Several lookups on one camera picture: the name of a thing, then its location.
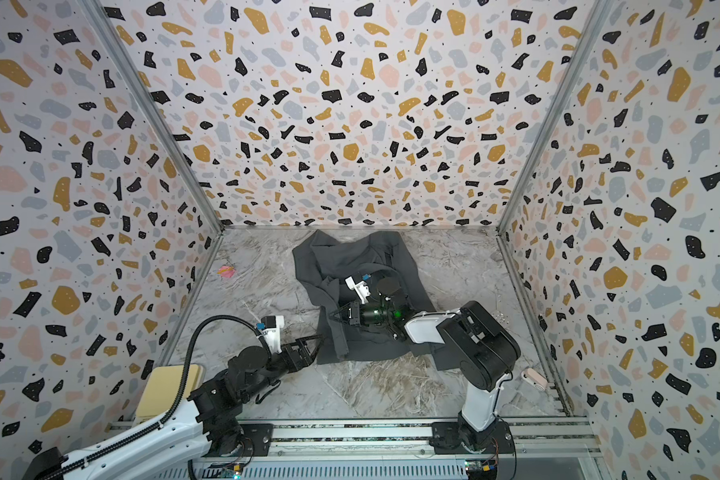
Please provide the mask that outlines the dark grey jacket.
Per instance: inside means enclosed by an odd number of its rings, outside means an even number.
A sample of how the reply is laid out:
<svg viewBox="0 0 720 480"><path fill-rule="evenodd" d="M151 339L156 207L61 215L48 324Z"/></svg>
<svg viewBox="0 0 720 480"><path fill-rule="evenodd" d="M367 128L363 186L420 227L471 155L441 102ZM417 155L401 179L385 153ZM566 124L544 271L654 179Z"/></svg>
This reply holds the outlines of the dark grey jacket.
<svg viewBox="0 0 720 480"><path fill-rule="evenodd" d="M439 371L458 367L455 349L437 343L413 344L401 326L387 319L432 312L418 266L396 232L381 231L341 242L317 231L292 250L296 280L318 308L317 333L325 344L319 365L394 360L408 353L430 354Z"/></svg>

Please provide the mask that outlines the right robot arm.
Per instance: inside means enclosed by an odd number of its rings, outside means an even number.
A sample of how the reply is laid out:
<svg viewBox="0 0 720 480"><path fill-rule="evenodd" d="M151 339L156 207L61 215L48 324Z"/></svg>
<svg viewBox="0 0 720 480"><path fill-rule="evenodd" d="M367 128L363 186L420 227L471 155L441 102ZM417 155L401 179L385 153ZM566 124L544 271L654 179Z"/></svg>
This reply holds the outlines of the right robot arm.
<svg viewBox="0 0 720 480"><path fill-rule="evenodd" d="M357 298L330 314L342 324L412 344L440 344L455 355L468 382L465 402L454 422L432 425L430 445L438 454L479 454L496 449L497 405L502 384L513 378L521 350L516 340L478 302L458 309L417 311L397 279L345 279Z"/></svg>

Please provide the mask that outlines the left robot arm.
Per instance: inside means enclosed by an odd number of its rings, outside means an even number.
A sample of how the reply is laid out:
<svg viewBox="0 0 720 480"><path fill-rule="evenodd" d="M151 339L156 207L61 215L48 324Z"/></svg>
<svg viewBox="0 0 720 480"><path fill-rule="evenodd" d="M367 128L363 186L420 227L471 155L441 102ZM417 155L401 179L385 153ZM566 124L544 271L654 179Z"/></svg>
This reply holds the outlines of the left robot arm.
<svg viewBox="0 0 720 480"><path fill-rule="evenodd" d="M209 452L231 453L245 445L237 420L243 407L260 403L281 378L315 361L319 335L286 343L275 353L262 346L243 349L228 367L168 411L106 441L63 454L56 447L38 454L25 479L145 479Z"/></svg>

